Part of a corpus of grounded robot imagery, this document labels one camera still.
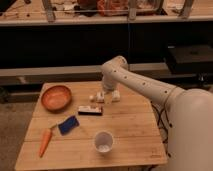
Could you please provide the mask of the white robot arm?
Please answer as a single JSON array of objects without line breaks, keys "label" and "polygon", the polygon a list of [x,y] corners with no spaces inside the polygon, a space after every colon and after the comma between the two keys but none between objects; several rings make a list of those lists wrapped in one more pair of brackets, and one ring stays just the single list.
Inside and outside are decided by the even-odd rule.
[{"label": "white robot arm", "polygon": [[213,171],[213,93],[130,72],[123,56],[105,62],[101,71],[106,92],[121,83],[166,110],[171,127],[165,171]]}]

